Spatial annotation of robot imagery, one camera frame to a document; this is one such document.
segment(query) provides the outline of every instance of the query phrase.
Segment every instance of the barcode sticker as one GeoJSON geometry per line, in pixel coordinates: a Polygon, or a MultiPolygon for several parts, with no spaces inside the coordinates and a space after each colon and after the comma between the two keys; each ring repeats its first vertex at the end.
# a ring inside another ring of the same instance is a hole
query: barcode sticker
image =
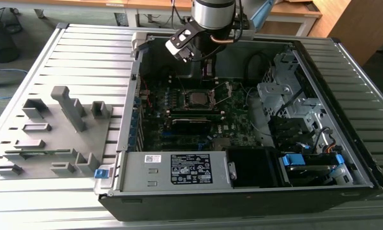
{"type": "Polygon", "coordinates": [[[145,163],[161,163],[161,155],[145,155],[145,163]]]}
{"type": "Polygon", "coordinates": [[[107,6],[119,6],[119,7],[124,7],[124,4],[107,3],[107,6]]]}

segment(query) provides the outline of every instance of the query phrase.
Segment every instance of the slotted aluminum table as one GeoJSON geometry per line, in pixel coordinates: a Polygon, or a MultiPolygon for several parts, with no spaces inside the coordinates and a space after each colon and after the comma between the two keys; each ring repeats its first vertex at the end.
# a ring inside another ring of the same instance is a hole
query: slotted aluminum table
{"type": "MultiPolygon", "coordinates": [[[[130,39],[136,31],[173,33],[162,29],[76,24],[56,29],[0,117],[0,134],[23,114],[20,107],[28,94],[45,96],[55,85],[67,85],[83,104],[96,100],[113,105],[103,163],[113,162],[133,61],[130,39]]],[[[302,41],[383,170],[383,95],[342,44],[319,38],[260,37],[302,41]]],[[[0,229],[205,229],[294,223],[311,229],[314,225],[308,224],[311,222],[383,219],[382,195],[308,215],[125,223],[99,203],[93,187],[93,178],[0,181],[0,229]]],[[[343,225],[330,222],[329,226],[338,229],[343,225]]]]}

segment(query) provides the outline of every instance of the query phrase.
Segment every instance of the warning label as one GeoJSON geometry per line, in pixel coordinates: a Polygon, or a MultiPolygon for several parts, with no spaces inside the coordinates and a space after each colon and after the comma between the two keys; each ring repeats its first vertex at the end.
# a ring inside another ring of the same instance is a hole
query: warning label
{"type": "Polygon", "coordinates": [[[212,184],[212,164],[209,154],[172,155],[173,184],[212,184]]]}

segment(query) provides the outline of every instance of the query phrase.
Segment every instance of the blue latch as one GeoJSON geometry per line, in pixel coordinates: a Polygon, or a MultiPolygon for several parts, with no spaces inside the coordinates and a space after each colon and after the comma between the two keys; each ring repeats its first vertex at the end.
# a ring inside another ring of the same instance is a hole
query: blue latch
{"type": "Polygon", "coordinates": [[[343,156],[341,154],[337,155],[337,160],[338,160],[338,164],[345,163],[343,156]]]}
{"type": "Polygon", "coordinates": [[[305,165],[304,156],[298,153],[285,155],[282,161],[285,166],[305,165]]]}
{"type": "Polygon", "coordinates": [[[96,179],[108,179],[109,178],[109,170],[108,169],[97,169],[96,170],[96,179]]]}

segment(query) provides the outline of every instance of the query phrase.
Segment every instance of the motherboard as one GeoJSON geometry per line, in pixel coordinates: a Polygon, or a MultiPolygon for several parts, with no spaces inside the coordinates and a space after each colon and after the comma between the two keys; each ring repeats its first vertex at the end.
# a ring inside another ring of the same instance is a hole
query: motherboard
{"type": "Polygon", "coordinates": [[[258,145],[245,104],[248,90],[232,79],[176,75],[142,79],[144,151],[258,145]]]}

